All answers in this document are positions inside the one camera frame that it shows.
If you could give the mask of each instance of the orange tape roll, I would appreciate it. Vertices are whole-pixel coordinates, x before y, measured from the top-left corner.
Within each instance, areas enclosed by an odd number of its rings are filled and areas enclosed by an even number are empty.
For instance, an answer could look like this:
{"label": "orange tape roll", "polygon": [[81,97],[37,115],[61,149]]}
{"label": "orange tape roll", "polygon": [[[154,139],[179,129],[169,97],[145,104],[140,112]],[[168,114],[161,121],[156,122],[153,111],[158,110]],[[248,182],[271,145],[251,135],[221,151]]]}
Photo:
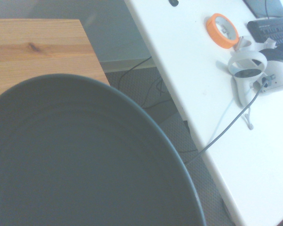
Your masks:
{"label": "orange tape roll", "polygon": [[230,48],[239,41],[235,26],[229,19],[219,13],[215,13],[207,21],[207,31],[212,40],[222,48]]}

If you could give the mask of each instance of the small white device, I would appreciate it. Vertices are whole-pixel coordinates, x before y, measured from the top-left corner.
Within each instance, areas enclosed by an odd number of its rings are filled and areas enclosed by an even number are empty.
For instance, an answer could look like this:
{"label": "small white device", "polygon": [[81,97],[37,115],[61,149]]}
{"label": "small white device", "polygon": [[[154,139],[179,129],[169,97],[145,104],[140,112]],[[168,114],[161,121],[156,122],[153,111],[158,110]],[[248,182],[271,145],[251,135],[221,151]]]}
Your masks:
{"label": "small white device", "polygon": [[237,83],[238,95],[243,107],[252,100],[251,90],[267,67],[267,58],[256,51],[236,53],[228,62],[228,69]]}

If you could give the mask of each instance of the wooden tabletop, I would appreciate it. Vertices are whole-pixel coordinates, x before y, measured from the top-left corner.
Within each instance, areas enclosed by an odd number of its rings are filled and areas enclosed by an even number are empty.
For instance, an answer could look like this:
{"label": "wooden tabletop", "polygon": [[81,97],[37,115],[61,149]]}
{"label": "wooden tabletop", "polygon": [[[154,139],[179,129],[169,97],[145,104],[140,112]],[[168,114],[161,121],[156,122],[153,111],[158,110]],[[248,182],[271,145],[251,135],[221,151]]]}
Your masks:
{"label": "wooden tabletop", "polygon": [[79,20],[0,19],[0,94],[53,73],[109,84]]}

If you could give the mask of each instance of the gray cable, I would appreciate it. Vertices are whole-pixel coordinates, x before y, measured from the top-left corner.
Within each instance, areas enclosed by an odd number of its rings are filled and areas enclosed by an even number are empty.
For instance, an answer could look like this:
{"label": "gray cable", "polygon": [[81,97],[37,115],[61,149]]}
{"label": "gray cable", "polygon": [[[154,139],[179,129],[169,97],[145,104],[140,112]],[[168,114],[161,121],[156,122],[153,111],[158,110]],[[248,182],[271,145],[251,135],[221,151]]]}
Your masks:
{"label": "gray cable", "polygon": [[261,90],[263,87],[267,84],[268,80],[266,80],[263,85],[261,86],[260,90],[256,93],[255,97],[251,100],[251,102],[237,115],[236,118],[225,128],[225,130],[222,131],[222,133],[219,134],[211,143],[209,143],[202,151],[200,151],[194,158],[192,158],[189,161],[184,162],[185,166],[189,165],[191,162],[193,162],[195,159],[197,159],[202,153],[204,153],[206,150],[208,150],[209,147],[211,147],[225,132],[228,131],[228,129],[238,120],[238,118],[253,104],[253,102],[257,99],[259,96]]}

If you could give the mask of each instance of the dark gray bowl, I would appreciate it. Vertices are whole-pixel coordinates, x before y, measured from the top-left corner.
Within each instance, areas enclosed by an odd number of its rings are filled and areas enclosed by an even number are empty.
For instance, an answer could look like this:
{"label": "dark gray bowl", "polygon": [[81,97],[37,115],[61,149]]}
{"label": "dark gray bowl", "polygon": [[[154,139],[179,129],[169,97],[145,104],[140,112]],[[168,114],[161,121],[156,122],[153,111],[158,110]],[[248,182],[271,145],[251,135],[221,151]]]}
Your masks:
{"label": "dark gray bowl", "polygon": [[0,226],[205,225],[155,122],[98,81],[53,74],[0,96]]}

